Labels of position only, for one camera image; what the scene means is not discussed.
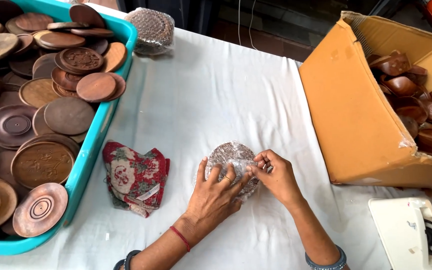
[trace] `bubble wrap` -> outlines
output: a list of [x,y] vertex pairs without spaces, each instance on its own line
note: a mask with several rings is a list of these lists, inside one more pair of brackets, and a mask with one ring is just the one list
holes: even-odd
[[[221,163],[223,164],[223,169],[219,174],[219,181],[221,181],[228,171],[228,163],[233,163],[234,171],[236,172],[236,179],[231,185],[234,185],[240,181],[243,175],[246,173],[247,165],[257,165],[257,163],[253,161],[254,158],[255,154],[247,146],[237,142],[227,142],[216,147],[211,155],[209,155],[208,164],[206,165],[204,174],[206,175],[207,179],[213,166],[215,166],[217,163]],[[253,176],[249,180],[248,184],[245,185],[244,188],[239,192],[237,198],[246,201],[249,196],[255,192],[256,188],[258,187],[258,183],[259,179]]]
[[166,13],[152,9],[137,8],[124,17],[138,30],[134,52],[158,55],[172,50],[174,46],[174,19]]

